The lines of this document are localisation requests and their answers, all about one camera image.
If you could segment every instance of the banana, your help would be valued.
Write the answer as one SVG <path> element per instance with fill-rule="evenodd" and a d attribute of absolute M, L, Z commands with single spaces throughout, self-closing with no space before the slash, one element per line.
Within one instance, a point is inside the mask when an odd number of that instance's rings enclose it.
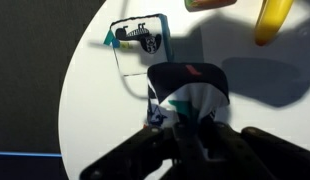
<path fill-rule="evenodd" d="M 263 46 L 281 28 L 294 0 L 264 0 L 255 26 L 255 42 Z"/>

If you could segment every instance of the dark background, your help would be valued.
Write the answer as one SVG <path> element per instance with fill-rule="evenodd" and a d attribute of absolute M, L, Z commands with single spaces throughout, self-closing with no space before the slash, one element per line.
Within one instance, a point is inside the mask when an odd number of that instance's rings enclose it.
<path fill-rule="evenodd" d="M 64 77 L 105 0 L 0 0 L 0 151 L 60 153 Z M 66 179 L 60 158 L 0 156 L 0 179 Z"/>

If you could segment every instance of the blue edge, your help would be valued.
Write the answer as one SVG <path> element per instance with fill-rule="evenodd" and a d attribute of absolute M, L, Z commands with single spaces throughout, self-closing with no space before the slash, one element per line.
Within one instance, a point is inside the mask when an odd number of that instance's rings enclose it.
<path fill-rule="evenodd" d="M 58 153 L 0 152 L 0 156 L 62 157 Z"/>
<path fill-rule="evenodd" d="M 167 17 L 163 14 L 159 14 L 159 19 L 161 20 L 162 24 L 162 34 L 164 36 L 164 44 L 165 44 L 165 51 L 167 60 L 172 62 L 174 60 L 174 52 L 171 44 L 169 43 L 171 35 L 168 27 Z"/>

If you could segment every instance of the teal tab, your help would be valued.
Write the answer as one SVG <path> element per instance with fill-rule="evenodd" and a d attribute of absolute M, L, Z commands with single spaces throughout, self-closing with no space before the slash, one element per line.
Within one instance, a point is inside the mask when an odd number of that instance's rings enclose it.
<path fill-rule="evenodd" d="M 114 36 L 112 30 L 109 30 L 107 35 L 106 35 L 106 38 L 104 40 L 104 44 L 109 46 L 114 38 L 115 38 L 115 36 Z"/>
<path fill-rule="evenodd" d="M 184 114 L 189 121 L 197 122 L 199 110 L 190 101 L 168 100 L 168 102 L 176 107 L 177 113 Z"/>

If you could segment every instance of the white round table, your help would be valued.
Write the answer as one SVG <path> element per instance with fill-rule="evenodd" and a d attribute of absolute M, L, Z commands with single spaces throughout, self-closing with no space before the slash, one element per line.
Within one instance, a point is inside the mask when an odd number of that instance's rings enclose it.
<path fill-rule="evenodd" d="M 103 40 L 112 22 L 167 16 L 176 62 L 206 62 L 228 78 L 230 106 L 217 120 L 240 131 L 255 126 L 310 150 L 310 2 L 296 0 L 278 37 L 254 43 L 262 0 L 239 0 L 188 12 L 183 0 L 110 0 L 82 36 L 64 81 L 59 138 L 70 179 L 142 128 L 147 110 L 145 75 L 121 78 Z M 158 179 L 170 166 L 147 179 Z"/>

